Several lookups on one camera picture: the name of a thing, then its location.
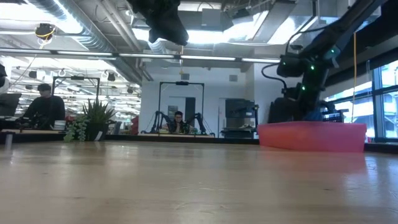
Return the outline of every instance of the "red plastic bin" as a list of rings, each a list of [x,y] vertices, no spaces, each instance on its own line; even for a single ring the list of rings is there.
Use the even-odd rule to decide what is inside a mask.
[[[363,152],[366,124],[288,122],[260,124],[260,145],[312,152]]]

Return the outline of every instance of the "computer monitor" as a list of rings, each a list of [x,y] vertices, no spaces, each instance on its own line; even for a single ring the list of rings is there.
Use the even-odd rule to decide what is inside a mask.
[[[20,93],[0,94],[0,116],[14,116],[21,96]]]
[[[254,101],[245,99],[225,100],[226,118],[255,118]]]

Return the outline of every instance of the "person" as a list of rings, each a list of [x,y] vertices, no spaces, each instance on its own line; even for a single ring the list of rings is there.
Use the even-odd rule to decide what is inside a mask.
[[[54,122],[65,120],[65,104],[59,96],[52,96],[49,84],[40,84],[37,87],[40,97],[36,98],[23,115],[37,124],[39,129],[51,129]]]
[[[185,123],[182,121],[183,113],[181,111],[177,111],[174,113],[174,120],[172,121],[171,128],[172,130],[169,130],[169,127],[167,124],[163,125],[163,129],[168,130],[171,134],[189,134],[185,133],[185,130],[183,129]]]

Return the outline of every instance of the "table surface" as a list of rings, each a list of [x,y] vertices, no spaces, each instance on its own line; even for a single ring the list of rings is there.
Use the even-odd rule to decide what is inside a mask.
[[[3,129],[1,132],[12,132],[16,134],[59,134],[60,131],[52,131],[52,130],[22,130],[19,129]]]
[[[0,223],[398,223],[398,157],[252,145],[0,150]]]

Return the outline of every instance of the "glass wall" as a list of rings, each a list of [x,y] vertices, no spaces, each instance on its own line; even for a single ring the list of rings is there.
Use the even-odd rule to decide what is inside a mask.
[[[371,71],[372,82],[325,98],[344,113],[345,123],[363,123],[376,142],[398,141],[398,60]]]

